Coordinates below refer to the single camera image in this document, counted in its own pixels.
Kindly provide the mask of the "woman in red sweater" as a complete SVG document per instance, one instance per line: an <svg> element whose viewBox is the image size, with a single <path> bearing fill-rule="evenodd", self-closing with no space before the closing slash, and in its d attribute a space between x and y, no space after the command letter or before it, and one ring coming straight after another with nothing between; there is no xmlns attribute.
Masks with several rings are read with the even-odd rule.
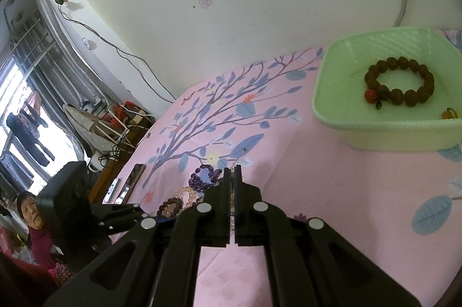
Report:
<svg viewBox="0 0 462 307"><path fill-rule="evenodd" d="M29 191L19 193L16 198L16 209L28 227L31 253L35 262L48 271L59 287L63 287L74 274L62 260L59 260L60 253L52 252L56 246L39 213L35 196Z"/></svg>

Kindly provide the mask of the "light green plastic tray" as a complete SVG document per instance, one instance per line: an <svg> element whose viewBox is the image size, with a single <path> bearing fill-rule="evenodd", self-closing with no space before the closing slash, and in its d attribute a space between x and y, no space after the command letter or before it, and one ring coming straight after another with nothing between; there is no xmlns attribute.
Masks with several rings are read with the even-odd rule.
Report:
<svg viewBox="0 0 462 307"><path fill-rule="evenodd" d="M461 142L461 49L448 32L399 27L343 37L326 49L312 99L318 120L361 150L434 151ZM413 107L366 102L364 76L388 57L414 59L428 67L435 91Z"/></svg>

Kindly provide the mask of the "hanging dark clothes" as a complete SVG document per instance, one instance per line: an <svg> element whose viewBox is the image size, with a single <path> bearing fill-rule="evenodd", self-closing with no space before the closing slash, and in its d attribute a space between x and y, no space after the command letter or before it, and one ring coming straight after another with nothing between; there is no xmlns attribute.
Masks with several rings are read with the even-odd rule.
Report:
<svg viewBox="0 0 462 307"><path fill-rule="evenodd" d="M55 160L55 157L39 140L40 134L38 127L43 126L47 128L48 124L31 105L26 103L25 108L26 110L21 108L17 115L9 113L6 119L6 125L29 155L34 158L39 165L46 167L50 161Z"/></svg>

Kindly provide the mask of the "pink tree-print bed sheet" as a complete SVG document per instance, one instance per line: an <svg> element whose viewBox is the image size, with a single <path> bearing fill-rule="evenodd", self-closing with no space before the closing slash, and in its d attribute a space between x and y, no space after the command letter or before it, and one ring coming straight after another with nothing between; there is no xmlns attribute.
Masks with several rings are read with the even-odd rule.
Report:
<svg viewBox="0 0 462 307"><path fill-rule="evenodd" d="M191 205L209 169L240 165L262 199L317 217L434 306L461 268L461 142L434 151L361 150L322 124L312 99L326 48L275 57L187 90L119 174L145 165L130 197L149 214Z"/></svg>

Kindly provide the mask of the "folded ironing board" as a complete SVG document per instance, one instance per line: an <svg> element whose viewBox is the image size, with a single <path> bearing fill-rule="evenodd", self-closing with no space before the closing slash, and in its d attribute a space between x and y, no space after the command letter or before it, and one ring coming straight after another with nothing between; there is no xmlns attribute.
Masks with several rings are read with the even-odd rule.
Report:
<svg viewBox="0 0 462 307"><path fill-rule="evenodd" d="M103 155L109 153L128 130L118 120L114 125L72 105L63 105L63 111L80 137L92 150Z"/></svg>

